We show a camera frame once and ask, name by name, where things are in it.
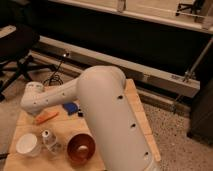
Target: cable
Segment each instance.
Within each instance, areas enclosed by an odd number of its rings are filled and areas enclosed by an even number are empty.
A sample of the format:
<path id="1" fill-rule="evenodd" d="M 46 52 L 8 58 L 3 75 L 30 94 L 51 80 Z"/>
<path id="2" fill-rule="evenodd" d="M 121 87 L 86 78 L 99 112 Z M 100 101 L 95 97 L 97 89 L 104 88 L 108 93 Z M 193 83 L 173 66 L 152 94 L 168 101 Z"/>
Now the cable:
<path id="1" fill-rule="evenodd" d="M 66 56 L 69 56 L 69 53 L 66 53 L 64 54 L 63 56 L 61 56 L 61 60 L 60 60 L 60 63 L 58 65 L 58 67 L 56 68 L 56 70 L 53 72 L 53 74 L 48 78 L 46 79 L 43 84 L 45 85 L 47 82 L 48 82 L 48 85 L 51 86 L 51 85 L 55 85 L 55 83 L 58 83 L 59 85 L 63 84 L 63 81 L 62 79 L 60 78 L 60 75 L 56 74 L 60 67 L 61 67 L 61 64 L 64 62 L 63 60 L 63 57 L 66 57 Z"/>

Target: white cup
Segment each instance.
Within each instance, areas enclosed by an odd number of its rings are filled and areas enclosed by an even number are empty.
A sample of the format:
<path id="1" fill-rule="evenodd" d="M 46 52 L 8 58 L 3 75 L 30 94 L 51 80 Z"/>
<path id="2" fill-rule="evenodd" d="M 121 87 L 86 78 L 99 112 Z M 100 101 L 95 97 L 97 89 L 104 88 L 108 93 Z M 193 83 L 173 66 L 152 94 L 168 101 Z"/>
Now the white cup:
<path id="1" fill-rule="evenodd" d="M 41 151 L 41 143 L 36 135 L 27 133 L 19 138 L 16 144 L 16 151 L 26 156 L 35 157 Z"/>

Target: chair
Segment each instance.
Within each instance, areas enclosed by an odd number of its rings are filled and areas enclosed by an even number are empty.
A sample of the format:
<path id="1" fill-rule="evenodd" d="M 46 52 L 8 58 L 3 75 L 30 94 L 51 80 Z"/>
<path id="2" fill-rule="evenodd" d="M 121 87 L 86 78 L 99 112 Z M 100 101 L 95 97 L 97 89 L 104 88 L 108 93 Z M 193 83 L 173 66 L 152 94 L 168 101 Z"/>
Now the chair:
<path id="1" fill-rule="evenodd" d="M 0 28 L 13 25 L 16 30 L 9 35 L 0 38 L 0 76 L 4 72 L 14 72 L 5 82 L 0 81 L 0 101 L 5 97 L 3 91 L 11 85 L 19 76 L 23 75 L 31 81 L 28 71 L 49 68 L 55 70 L 54 65 L 29 65 L 33 62 L 32 56 L 27 56 L 29 49 L 39 41 L 39 35 L 30 27 L 16 24 L 8 6 L 8 0 L 0 1 Z M 11 62 L 16 62 L 16 67 L 7 67 Z"/>
<path id="2" fill-rule="evenodd" d="M 176 16 L 180 15 L 180 11 L 184 11 L 187 9 L 190 9 L 190 13 L 198 14 L 198 10 L 201 10 L 203 3 L 205 0 L 195 0 L 193 4 L 185 4 L 185 3 L 179 3 L 178 4 L 178 9 L 176 12 Z"/>

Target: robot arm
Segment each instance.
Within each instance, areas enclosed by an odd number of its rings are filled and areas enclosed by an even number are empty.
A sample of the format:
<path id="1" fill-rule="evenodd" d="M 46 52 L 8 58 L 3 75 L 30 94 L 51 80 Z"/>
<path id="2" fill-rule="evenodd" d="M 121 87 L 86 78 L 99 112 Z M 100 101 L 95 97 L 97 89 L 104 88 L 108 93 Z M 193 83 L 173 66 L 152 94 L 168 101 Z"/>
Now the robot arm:
<path id="1" fill-rule="evenodd" d="M 91 67 L 79 78 L 47 92 L 40 83 L 29 83 L 21 106 L 34 113 L 77 97 L 107 170 L 157 171 L 157 164 L 124 94 L 125 82 L 125 75 L 116 67 Z"/>

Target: wooden tabletop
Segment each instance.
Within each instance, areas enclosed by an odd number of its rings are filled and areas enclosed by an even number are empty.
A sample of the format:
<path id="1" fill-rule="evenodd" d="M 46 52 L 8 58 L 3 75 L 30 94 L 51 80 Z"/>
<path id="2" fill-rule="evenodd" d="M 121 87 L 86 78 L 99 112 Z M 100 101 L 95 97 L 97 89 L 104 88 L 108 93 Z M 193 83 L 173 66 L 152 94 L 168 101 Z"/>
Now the wooden tabletop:
<path id="1" fill-rule="evenodd" d="M 156 161 L 161 160 L 161 156 L 154 137 L 152 130 L 149 126 L 146 118 L 142 103 L 137 94 L 137 90 L 133 80 L 127 80 L 127 86 L 125 90 L 126 96 L 133 108 L 133 111 L 141 125 L 142 131 L 147 139 L 147 142 L 151 148 L 151 151 Z M 34 124 L 34 117 L 28 115 L 26 112 L 21 111 L 19 119 L 16 124 L 16 130 L 13 136 L 13 141 L 9 149 L 9 155 L 6 160 L 4 171 L 103 171 L 105 170 L 103 161 L 99 155 L 98 149 L 96 148 L 95 154 L 88 161 L 88 163 L 81 167 L 73 167 L 66 154 L 66 145 L 69 140 L 76 134 L 88 133 L 90 134 L 87 124 L 84 118 L 78 117 L 76 114 L 68 116 L 67 112 L 62 108 L 61 105 L 44 109 L 45 111 L 59 111 L 59 115 L 55 118 L 46 121 L 41 125 Z M 41 139 L 41 133 L 43 130 L 49 129 L 55 133 L 63 144 L 63 152 L 57 156 L 53 156 L 45 148 L 42 148 L 41 153 L 37 157 L 26 157 L 18 154 L 15 150 L 17 140 L 25 133 L 34 133 Z"/>

